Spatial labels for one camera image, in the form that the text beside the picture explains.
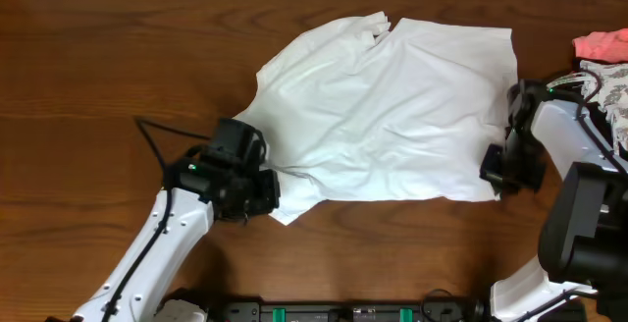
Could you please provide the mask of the white t-shirt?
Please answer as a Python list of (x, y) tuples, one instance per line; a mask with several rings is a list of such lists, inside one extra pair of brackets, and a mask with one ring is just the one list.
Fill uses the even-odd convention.
[(325, 200), (491, 201), (480, 165), (516, 79), (507, 28), (378, 12), (301, 34), (257, 72), (238, 117), (266, 139), (283, 224)]

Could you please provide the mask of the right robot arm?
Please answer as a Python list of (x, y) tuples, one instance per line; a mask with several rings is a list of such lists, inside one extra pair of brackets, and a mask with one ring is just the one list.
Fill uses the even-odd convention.
[(471, 314), (476, 321), (583, 321), (580, 298), (611, 321), (627, 318), (627, 163), (576, 87), (521, 80), (508, 92), (505, 143), (488, 147), (481, 179), (498, 194), (538, 190), (547, 153), (562, 186), (537, 255), (492, 285)]

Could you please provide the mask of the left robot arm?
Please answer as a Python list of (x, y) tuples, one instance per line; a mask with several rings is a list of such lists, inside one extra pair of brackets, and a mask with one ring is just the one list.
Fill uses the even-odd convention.
[(124, 257), (73, 321), (158, 321), (162, 299), (191, 250), (215, 221), (246, 222), (279, 207), (278, 174), (259, 164), (221, 166), (183, 157)]

